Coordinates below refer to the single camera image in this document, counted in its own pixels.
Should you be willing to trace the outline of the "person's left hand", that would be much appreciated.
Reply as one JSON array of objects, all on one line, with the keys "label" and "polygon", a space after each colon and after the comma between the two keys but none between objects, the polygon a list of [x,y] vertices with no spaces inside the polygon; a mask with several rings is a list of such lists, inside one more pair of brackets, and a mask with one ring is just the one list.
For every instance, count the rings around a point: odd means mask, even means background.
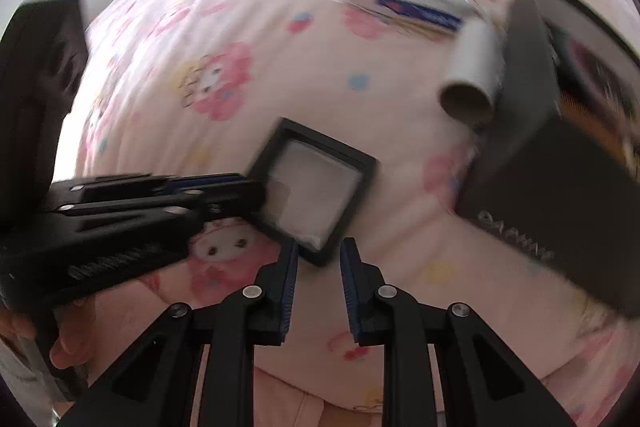
[{"label": "person's left hand", "polygon": [[59,369],[85,364],[93,381],[165,309],[166,303],[139,283],[72,303],[60,314],[51,361]]}]

